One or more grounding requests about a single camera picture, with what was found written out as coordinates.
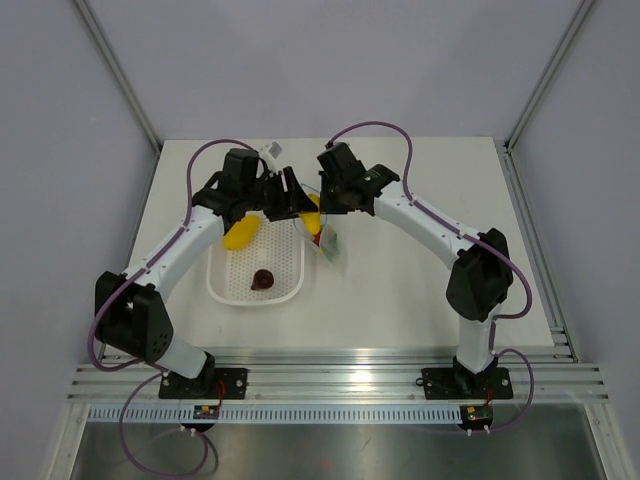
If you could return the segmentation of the yellow toy pear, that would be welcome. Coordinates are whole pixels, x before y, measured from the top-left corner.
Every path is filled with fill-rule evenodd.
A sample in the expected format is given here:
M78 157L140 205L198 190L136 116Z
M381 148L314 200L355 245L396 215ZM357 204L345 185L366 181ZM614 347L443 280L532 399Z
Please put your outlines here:
M308 194L308 198L314 203L316 207L320 206L320 197L315 193ZM299 215L305 229L307 232L315 237L321 232L322 223L321 223L321 215L319 211L316 212L308 212L301 213Z

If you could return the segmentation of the clear teal-zipper zip bag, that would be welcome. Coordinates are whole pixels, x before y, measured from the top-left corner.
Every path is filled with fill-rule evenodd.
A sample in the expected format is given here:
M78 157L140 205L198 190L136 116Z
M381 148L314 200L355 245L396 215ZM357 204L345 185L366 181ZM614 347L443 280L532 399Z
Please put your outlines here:
M326 213L302 213L295 217L293 226L303 243L319 261L344 276L347 270L347 254L333 218Z

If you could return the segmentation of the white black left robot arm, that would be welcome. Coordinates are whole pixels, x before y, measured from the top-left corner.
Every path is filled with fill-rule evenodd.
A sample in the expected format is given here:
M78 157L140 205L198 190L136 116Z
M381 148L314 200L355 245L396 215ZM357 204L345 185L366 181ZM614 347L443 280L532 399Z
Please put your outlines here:
M120 274L104 272L95 287L96 313L88 342L101 342L129 354L166 376L174 375L195 398L215 388L215 358L180 338L166 302L194 262L222 240L247 213L259 211L271 222L314 213L294 170L269 167L256 150L234 142L200 190L186 186L183 220L141 262Z

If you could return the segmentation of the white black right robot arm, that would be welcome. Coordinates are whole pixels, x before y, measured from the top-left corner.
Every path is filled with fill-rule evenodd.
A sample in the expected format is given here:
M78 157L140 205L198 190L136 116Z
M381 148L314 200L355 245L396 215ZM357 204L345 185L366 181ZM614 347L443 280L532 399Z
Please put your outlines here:
M318 161L322 212L361 211L384 220L434 253L449 270L445 296L459 317L459 346L438 387L459 399L494 392L495 319L513 283L505 236L493 228L474 238L441 212L427 213L397 173L381 164L365 168L344 142L328 143Z

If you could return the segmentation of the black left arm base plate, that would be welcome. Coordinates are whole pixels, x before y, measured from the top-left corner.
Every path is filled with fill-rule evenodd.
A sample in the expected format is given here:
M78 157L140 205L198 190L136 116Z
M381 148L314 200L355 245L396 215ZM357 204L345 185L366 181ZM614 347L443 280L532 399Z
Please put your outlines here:
M245 368L206 368L196 378L170 372L161 380L159 398L164 400L243 400L248 370Z

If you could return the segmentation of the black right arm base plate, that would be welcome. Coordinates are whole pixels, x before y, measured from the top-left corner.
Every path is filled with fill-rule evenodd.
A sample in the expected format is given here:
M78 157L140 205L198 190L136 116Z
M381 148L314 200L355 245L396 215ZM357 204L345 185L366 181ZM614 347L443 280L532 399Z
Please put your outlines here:
M496 367L472 374L464 369L424 368L416 385L427 400L511 400L514 398L509 371Z

